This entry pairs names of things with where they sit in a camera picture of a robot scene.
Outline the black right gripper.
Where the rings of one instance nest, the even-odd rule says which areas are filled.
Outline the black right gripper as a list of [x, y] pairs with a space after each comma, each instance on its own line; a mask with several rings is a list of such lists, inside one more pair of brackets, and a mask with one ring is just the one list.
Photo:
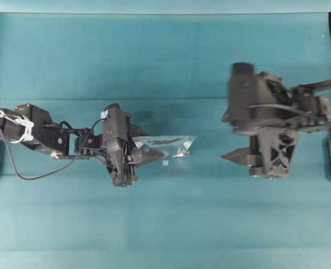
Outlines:
[[243, 147], [221, 155], [223, 160], [238, 165], [250, 165], [249, 174], [252, 177], [274, 179], [287, 177], [299, 132], [281, 127], [263, 127], [256, 135], [258, 155], [252, 154], [251, 147]]

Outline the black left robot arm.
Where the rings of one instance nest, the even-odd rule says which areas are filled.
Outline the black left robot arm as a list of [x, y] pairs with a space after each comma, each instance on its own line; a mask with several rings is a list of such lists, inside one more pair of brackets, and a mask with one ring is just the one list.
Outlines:
[[56, 123], [48, 111], [31, 104], [0, 108], [0, 140], [6, 146], [20, 143], [30, 150], [57, 160], [97, 159], [106, 167], [115, 187], [129, 187], [138, 180], [136, 168], [165, 157], [160, 150], [137, 149], [134, 137], [144, 136], [139, 126], [130, 122], [130, 114], [119, 104], [107, 106], [98, 123], [102, 133], [94, 128], [73, 128], [67, 121]]

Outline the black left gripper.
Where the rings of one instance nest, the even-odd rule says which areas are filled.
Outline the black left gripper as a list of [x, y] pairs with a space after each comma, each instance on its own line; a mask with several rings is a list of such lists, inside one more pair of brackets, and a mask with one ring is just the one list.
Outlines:
[[148, 134], [140, 126], [133, 124], [130, 124], [129, 135], [126, 137], [101, 135], [103, 163], [107, 166], [115, 187], [130, 187], [138, 180], [136, 168], [165, 158], [165, 153], [161, 150], [135, 150], [130, 139], [139, 136]]

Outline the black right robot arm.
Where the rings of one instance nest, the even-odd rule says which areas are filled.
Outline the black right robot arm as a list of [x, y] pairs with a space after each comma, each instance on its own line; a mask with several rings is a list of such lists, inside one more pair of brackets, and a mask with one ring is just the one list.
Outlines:
[[316, 95], [325, 89], [331, 79], [287, 90], [281, 77], [268, 73], [232, 75], [222, 122], [248, 136], [250, 145], [221, 158], [248, 166], [252, 177], [288, 176], [300, 132], [331, 134], [329, 100]]

